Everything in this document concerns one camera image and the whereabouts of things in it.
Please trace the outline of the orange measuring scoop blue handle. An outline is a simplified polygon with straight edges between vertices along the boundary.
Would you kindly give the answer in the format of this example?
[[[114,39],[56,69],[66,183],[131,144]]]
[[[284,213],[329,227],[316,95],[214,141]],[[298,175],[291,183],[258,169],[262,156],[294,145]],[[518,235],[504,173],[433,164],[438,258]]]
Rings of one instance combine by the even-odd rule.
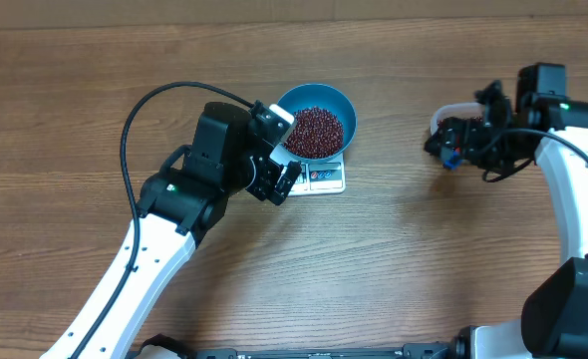
[[[446,170],[455,170],[457,169],[463,162],[463,157],[460,154],[459,149],[455,149],[450,151],[447,155],[443,157],[443,167]]]

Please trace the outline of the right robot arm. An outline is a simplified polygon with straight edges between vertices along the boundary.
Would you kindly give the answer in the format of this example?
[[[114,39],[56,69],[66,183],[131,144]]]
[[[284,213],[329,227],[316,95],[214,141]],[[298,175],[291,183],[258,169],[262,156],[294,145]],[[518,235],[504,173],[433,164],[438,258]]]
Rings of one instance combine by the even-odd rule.
[[[565,66],[536,63],[518,72],[514,99],[494,81],[474,102],[434,113],[424,149],[445,169],[469,164],[498,182],[541,168],[561,253],[518,319],[466,327],[448,345],[419,344],[421,357],[588,358],[588,102],[571,99],[566,80]]]

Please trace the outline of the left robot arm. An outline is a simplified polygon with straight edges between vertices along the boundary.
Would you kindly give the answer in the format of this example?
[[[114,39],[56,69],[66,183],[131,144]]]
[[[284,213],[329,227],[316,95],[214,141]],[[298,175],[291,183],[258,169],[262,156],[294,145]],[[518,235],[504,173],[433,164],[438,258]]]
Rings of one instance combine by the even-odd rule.
[[[167,284],[245,189],[281,204],[301,172],[271,160],[294,130],[276,104],[244,110],[210,102],[190,145],[174,151],[148,178],[122,248],[47,358],[124,358]]]

